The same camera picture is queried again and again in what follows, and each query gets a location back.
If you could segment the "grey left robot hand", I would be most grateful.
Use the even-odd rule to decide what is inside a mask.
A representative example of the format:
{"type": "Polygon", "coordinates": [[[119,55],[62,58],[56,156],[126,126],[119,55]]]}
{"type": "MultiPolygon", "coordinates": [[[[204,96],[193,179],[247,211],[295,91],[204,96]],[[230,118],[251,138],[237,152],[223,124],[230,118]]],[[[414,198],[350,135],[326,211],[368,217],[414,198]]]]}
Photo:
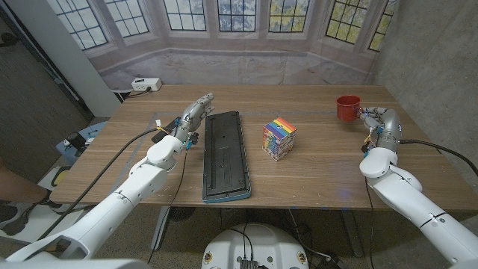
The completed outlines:
{"type": "Polygon", "coordinates": [[[172,136],[185,142],[190,134],[199,128],[202,120],[214,110],[214,106],[211,105],[213,99],[214,94],[208,93],[187,106],[179,124],[174,128],[172,136]]]}

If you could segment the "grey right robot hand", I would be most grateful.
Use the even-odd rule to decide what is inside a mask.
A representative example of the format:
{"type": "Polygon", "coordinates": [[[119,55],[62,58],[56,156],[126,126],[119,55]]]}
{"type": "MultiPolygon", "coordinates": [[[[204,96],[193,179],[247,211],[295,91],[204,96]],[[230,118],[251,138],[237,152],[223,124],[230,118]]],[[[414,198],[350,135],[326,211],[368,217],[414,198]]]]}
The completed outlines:
{"type": "Polygon", "coordinates": [[[392,108],[363,108],[359,118],[364,121],[370,131],[375,147],[397,151],[397,145],[402,138],[400,117],[392,108]]]}

